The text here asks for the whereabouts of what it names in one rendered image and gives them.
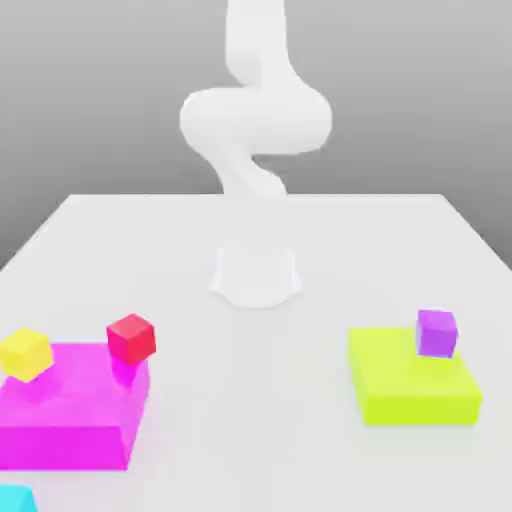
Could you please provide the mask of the small red cube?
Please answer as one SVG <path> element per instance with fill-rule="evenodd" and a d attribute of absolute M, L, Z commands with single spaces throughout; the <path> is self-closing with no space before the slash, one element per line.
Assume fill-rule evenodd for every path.
<path fill-rule="evenodd" d="M 110 354 L 136 365 L 156 352 L 154 326 L 137 314 L 129 314 L 106 327 Z"/>

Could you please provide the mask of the small purple cube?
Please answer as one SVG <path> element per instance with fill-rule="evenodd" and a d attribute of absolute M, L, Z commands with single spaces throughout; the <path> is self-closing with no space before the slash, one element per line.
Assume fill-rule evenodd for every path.
<path fill-rule="evenodd" d="M 452 358 L 458 335 L 455 316 L 452 312 L 432 309 L 418 311 L 415 328 L 418 355 Z"/>

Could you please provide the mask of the small yellow cube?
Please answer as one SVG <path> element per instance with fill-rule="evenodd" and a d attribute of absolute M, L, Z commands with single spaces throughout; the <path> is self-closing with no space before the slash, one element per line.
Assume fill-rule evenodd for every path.
<path fill-rule="evenodd" d="M 53 363 L 49 338 L 44 334 L 22 328 L 0 341 L 2 370 L 21 382 L 31 382 Z"/>

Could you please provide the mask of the small cyan cube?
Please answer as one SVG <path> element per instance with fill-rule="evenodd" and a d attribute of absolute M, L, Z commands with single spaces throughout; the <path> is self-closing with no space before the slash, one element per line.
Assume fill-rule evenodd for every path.
<path fill-rule="evenodd" d="M 38 512 L 32 488 L 0 484 L 0 512 Z"/>

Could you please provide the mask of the large lime box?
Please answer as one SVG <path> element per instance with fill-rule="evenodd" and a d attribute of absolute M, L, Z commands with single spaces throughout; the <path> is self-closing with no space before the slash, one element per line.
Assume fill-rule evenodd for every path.
<path fill-rule="evenodd" d="M 482 392 L 464 360 L 420 356 L 412 328 L 351 328 L 347 357 L 367 425 L 474 425 Z"/>

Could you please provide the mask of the large magenta box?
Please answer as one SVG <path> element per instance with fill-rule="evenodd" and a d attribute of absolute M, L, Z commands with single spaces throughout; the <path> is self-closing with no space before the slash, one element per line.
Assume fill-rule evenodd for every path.
<path fill-rule="evenodd" d="M 128 468 L 149 394 L 149 365 L 100 343 L 58 343 L 29 383 L 0 387 L 0 471 Z"/>

